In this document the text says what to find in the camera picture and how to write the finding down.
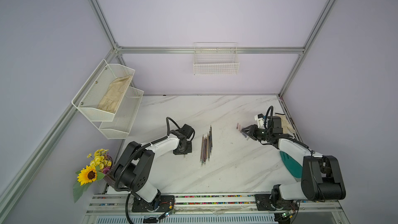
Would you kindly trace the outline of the red pencil with clear cap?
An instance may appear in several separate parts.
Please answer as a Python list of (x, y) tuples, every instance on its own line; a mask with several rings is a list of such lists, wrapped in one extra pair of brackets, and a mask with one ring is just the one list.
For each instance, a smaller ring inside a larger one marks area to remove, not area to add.
[(205, 139), (204, 139), (204, 135), (202, 135), (201, 154), (200, 154), (201, 166), (203, 166), (204, 146), (205, 146)]

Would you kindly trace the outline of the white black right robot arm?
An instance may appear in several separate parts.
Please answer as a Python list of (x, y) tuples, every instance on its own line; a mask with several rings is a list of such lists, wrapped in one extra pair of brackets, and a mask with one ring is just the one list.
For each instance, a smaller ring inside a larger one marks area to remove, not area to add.
[(242, 134), (261, 145), (271, 145), (285, 153), (301, 169), (299, 182), (274, 185), (269, 195), (257, 196), (257, 203), (270, 211), (295, 208), (301, 200), (343, 200), (346, 189), (338, 160), (310, 149), (284, 133), (282, 120), (278, 116), (258, 115), (257, 124), (241, 129)]

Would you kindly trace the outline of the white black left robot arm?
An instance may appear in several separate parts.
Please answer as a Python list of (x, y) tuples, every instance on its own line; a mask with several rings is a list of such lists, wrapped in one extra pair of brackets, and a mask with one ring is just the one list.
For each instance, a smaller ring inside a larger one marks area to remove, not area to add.
[(168, 130), (167, 135), (146, 144), (130, 142), (115, 163), (110, 175), (115, 180), (116, 192), (126, 191), (138, 202), (133, 211), (156, 212), (161, 207), (161, 192), (150, 181), (149, 175), (156, 158), (165, 153), (187, 155), (192, 152), (195, 130), (184, 124), (176, 130)]

